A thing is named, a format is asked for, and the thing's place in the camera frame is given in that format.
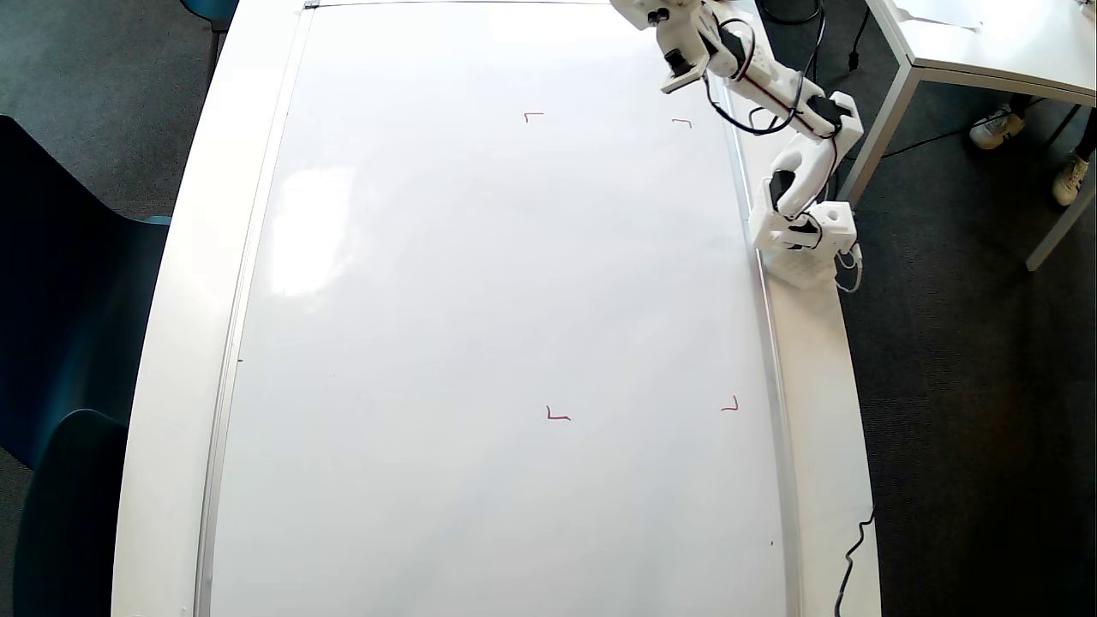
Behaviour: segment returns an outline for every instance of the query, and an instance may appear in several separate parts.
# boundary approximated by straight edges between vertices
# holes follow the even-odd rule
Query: robotic arm
[[[834,279],[837,254],[852,253],[860,268],[849,203],[814,202],[841,157],[863,134],[853,99],[842,92],[827,98],[818,86],[756,46],[750,15],[734,8],[734,0],[611,3],[637,30],[655,27],[670,67],[664,92],[698,80],[708,90],[708,72],[712,72],[783,123],[773,130],[754,130],[735,122],[713,102],[725,120],[755,134],[784,125],[798,132],[762,179],[750,212],[750,239],[761,250],[767,269],[796,287],[811,288]]]

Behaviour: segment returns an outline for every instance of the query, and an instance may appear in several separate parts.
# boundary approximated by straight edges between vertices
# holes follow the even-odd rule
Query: red marker line
[[[548,405],[545,405],[545,410],[548,410],[548,419],[566,419],[568,422],[572,422],[572,418],[569,418],[567,416],[554,416],[554,415],[552,415],[552,410],[548,407]]]

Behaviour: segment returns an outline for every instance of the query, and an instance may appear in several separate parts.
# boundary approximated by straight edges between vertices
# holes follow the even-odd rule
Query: gray carpet floor
[[[870,20],[847,71],[863,7],[827,0],[817,80],[851,93],[868,126],[897,65]],[[172,0],[0,2],[0,113],[108,205],[170,214],[202,108],[205,29]],[[802,66],[813,27],[767,30],[779,59]],[[1006,98],[924,85],[892,149]],[[1093,209],[1039,272],[1022,265],[1060,212],[1051,178],[1085,113],[1042,146],[1068,109],[1040,103],[992,153],[957,135],[890,157],[859,204],[864,284],[842,305],[887,617],[1095,614]],[[30,478],[0,450],[0,617]]]

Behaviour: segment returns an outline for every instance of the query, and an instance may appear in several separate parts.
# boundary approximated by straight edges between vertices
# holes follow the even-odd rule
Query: sneaker
[[[1009,105],[1002,105],[997,111],[975,123],[968,132],[971,141],[984,150],[993,150],[1006,139],[1017,135],[1025,128],[1021,116],[1009,111]]]
[[[1078,197],[1078,189],[1082,188],[1082,179],[1086,176],[1089,164],[1082,160],[1082,157],[1071,153],[1063,164],[1063,169],[1055,176],[1055,181],[1051,183],[1051,194],[1055,195],[1059,205],[1066,207]]]

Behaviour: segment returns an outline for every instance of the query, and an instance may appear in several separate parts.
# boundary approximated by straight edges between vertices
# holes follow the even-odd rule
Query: white desk
[[[900,66],[839,199],[856,203],[861,198],[920,81],[1097,104],[1097,37],[1073,0],[964,0],[983,21],[977,31],[902,21],[892,0],[866,1]],[[1028,258],[1029,270],[1040,266],[1093,199],[1089,182]]]
[[[194,614],[214,411],[231,392],[235,313],[271,125],[301,3],[245,0],[225,44],[172,220],[138,375],[118,514],[112,614]],[[751,105],[736,102],[737,111]],[[783,138],[753,139],[754,186]],[[833,612],[842,553],[871,493],[857,391],[837,294],[770,282],[796,476],[804,615]],[[844,614],[880,614],[874,529],[856,556]]]

